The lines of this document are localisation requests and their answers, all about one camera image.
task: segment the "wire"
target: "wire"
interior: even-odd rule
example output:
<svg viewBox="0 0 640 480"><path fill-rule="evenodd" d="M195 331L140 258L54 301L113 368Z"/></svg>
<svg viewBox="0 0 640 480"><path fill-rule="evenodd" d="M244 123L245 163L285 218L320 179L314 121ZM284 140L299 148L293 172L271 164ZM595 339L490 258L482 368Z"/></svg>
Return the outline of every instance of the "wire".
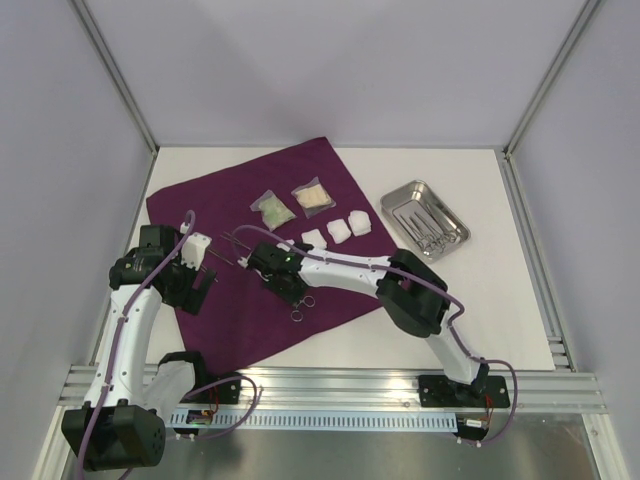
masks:
<svg viewBox="0 0 640 480"><path fill-rule="evenodd" d="M438 288L437 286L427 282L426 280L413 275L412 273L409 272L405 272L404 270L401 270L399 268L395 268L395 267L390 267L389 265L368 265L366 263L361 263L361 262L353 262L353 261L349 261L349 260L341 260L341 259L337 259L337 258L330 258L330 257L323 257L320 255L313 255L310 254L308 252L305 252L304 250L299 249L298 247L296 247L295 245L291 245L289 243L287 243L284 239L282 239L281 237L279 237L278 235L276 235L273 232L269 232L263 228L260 227L256 227L255 225L241 225L239 227L237 227L231 234L232 237L236 237L236 234L238 232L241 232L243 230L251 230L254 232L260 232L263 235L266 235L268 237L270 237L271 239L285 244L287 247L289 247L289 249L295 253L297 253L298 255L302 255L303 257L307 257L310 258L312 260L316 260L316 261L320 261L320 262L326 262L326 263L333 263L333 264L337 264L337 265L345 265L347 267L355 267L355 268L364 268L367 270L383 270L383 271L387 271L390 273L393 273L395 275L399 275L401 277L404 277L408 280L411 280L413 282L416 282L420 285L422 285L423 287L431 290L432 292L440 295L442 298L444 298L445 300L448 300L449 302L453 303L456 307L458 307L458 311L454 312L451 317L449 317L449 320L447 321L447 325L446 327L449 328L449 330L451 330L451 334L453 336L453 339L455 340L455 342L458 344L458 346L460 347L460 349L462 350L462 352L467 356L467 358L473 360L476 363L480 363L480 364L487 364L487 365L503 365L505 367L507 367L507 369L509 370L509 372L511 373L511 378L513 379L513 398L511 399L511 410L509 412L509 417L507 418L507 422L505 423L505 425L502 427L502 429L500 429L500 431L495 434L493 437L491 437L488 440L484 440L482 442L483 445L490 445L494 442L496 442L497 440L499 440L500 438L502 438L504 436L504 434L507 432L507 430L511 427L511 425L513 424L513 418L515 417L515 413L516 413L516 408L518 405L518 377L516 375L516 371L515 369L511 366L511 364L509 362L507 362L506 360L499 360L499 359L490 359L487 360L485 358L480 358L477 357L475 355L473 355L469 349L467 348L467 346L464 344L464 342L462 341L462 339L460 338L460 335L458 334L458 331L455 329L454 326L454 322L460 318L464 312L465 312L465 308L464 305L462 304L462 302L460 300L458 300L457 298L455 298L453 295L451 295L448 292L445 292L444 290L442 290L441 288ZM236 247L235 243L232 243L233 246L233 251L236 254L236 257L238 257L239 259L241 258L240 254L238 253L238 248Z"/></svg>
<svg viewBox="0 0 640 480"><path fill-rule="evenodd" d="M235 382L236 380L246 380L253 387L253 399L251 400L251 405L249 406L249 409L247 410L247 412L244 414L244 416L240 420L238 420L236 423L231 425L229 428L223 430L222 432L213 433L211 435L198 436L198 437L194 437L194 439L211 440L212 438L218 438L218 437L222 437L223 435L227 435L228 433L233 432L236 428L238 428L244 422L246 422L247 419L253 413L253 411L256 409L256 407L258 406L258 403L260 402L260 398L262 397L262 389L258 391L258 386L256 385L256 382L254 382L251 378L245 375L236 375L235 377L223 378L222 380L218 380L216 382L210 383L209 385L205 385L204 387L198 388L196 390L193 390L187 393L184 396L184 400L194 397L197 394L202 393L204 391L211 390L212 388L215 388L218 385L224 385L225 383ZM191 437L189 437L188 435L181 435L178 438L191 438Z"/></svg>
<svg viewBox="0 0 640 480"><path fill-rule="evenodd" d="M98 421L98 416L100 415L100 411L104 406L104 402L107 399L109 389L111 388L110 382L113 377L113 369L116 363L118 343L120 342L120 336L122 335L122 329L124 327L124 324L129 319L128 317L129 310L131 310L131 307L133 306L137 298L140 296L140 294L144 291L144 289L147 288L147 286L162 271L162 269L164 269L164 267L166 267L169 264L169 262L173 260L173 258L178 254L178 252L180 252L180 250L182 249L182 246L187 241L187 238L189 238L189 235L191 235L191 232L193 232L193 227L195 226L195 223L196 223L196 214L193 212L193 210L189 210L187 212L185 216L185 223L189 225L187 228L187 232L180 239L178 244L173 248L171 253L169 253L169 255L167 255L165 259L162 260L162 262L160 262L160 264L155 268L155 270L153 270L149 274L149 276L143 280L143 282L138 286L138 288L136 288L136 290L133 292L129 300L127 300L127 303L124 305L124 308L122 309L122 315L120 316L120 318L118 318L118 323L116 324L116 330L113 334L113 339L111 341L111 349L109 350L109 358L107 360L107 369L104 375L104 384L100 391L100 397L98 398L98 401L96 402L96 406L93 409L93 413L91 414L91 418L89 419L89 423L87 424L87 428L84 431L82 442L80 443L80 449L78 451L78 461L76 463L76 479L77 480L84 480L84 459L87 454L89 440L91 439L91 434L93 433L93 429L95 428L96 423ZM127 470L123 474L123 476L120 477L120 479L122 480L127 478L130 473L131 471Z"/></svg>

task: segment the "cloth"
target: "cloth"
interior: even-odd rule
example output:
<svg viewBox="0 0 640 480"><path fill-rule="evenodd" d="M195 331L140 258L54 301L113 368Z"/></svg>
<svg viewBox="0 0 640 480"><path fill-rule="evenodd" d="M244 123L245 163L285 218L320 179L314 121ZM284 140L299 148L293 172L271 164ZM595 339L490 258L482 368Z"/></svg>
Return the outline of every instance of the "cloth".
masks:
<svg viewBox="0 0 640 480"><path fill-rule="evenodd" d="M306 219L291 195L296 186L318 176L336 206ZM326 224L347 218L352 210L369 214L372 232L328 250L359 256L391 255L395 244L358 184L326 138L317 138L204 177L164 188L147 199L154 224L179 227L187 210L196 213L196 231L213 239L212 247L235 260L223 232L243 224L264 228L259 212L249 208L265 190L273 192L297 217L275 230L284 239L300 241L302 232L314 228L326 232ZM250 247L270 241L258 232L240 232ZM243 255L249 252L242 247ZM197 316L176 310L187 350L200 351L212 374L223 374L252 365L323 332L380 307L377 299L334 288L310 289L313 308L301 307L304 319L291 320L292 307L261 285L255 272L230 266L207 254L204 265L218 272Z"/></svg>

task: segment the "stainless steel tray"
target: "stainless steel tray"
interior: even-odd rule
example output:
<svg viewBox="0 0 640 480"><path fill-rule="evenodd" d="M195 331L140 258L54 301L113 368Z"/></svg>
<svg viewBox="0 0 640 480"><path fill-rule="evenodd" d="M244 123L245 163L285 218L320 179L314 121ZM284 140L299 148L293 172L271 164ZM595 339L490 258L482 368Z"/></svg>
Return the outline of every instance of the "stainless steel tray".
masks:
<svg viewBox="0 0 640 480"><path fill-rule="evenodd" d="M380 199L395 230L432 263L471 237L460 219L422 180L414 180Z"/></svg>

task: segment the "gray wall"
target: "gray wall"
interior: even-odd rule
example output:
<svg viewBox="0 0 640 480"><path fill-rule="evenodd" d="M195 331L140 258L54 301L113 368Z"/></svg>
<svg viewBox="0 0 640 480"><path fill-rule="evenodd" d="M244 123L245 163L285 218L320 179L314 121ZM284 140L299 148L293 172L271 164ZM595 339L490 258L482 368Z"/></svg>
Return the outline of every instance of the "gray wall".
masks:
<svg viewBox="0 0 640 480"><path fill-rule="evenodd" d="M504 145L584 0L89 0L162 145Z"/></svg>
<svg viewBox="0 0 640 480"><path fill-rule="evenodd" d="M516 153L581 368L640 478L640 3L609 0Z"/></svg>
<svg viewBox="0 0 640 480"><path fill-rule="evenodd" d="M0 3L0 476L85 360L150 158L65 0Z"/></svg>

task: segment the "plastic bag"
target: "plastic bag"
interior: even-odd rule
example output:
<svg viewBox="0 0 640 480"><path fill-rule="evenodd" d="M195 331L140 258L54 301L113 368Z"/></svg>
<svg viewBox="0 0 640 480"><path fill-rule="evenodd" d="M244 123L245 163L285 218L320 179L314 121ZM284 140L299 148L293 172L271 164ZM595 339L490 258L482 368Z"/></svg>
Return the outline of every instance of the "plastic bag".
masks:
<svg viewBox="0 0 640 480"><path fill-rule="evenodd" d="M262 222L271 232L296 218L295 214L271 190L264 192L251 204L251 211L262 212Z"/></svg>
<svg viewBox="0 0 640 480"><path fill-rule="evenodd" d="M291 194L296 197L307 218L336 206L336 202L329 196L318 177L306 185L299 186Z"/></svg>

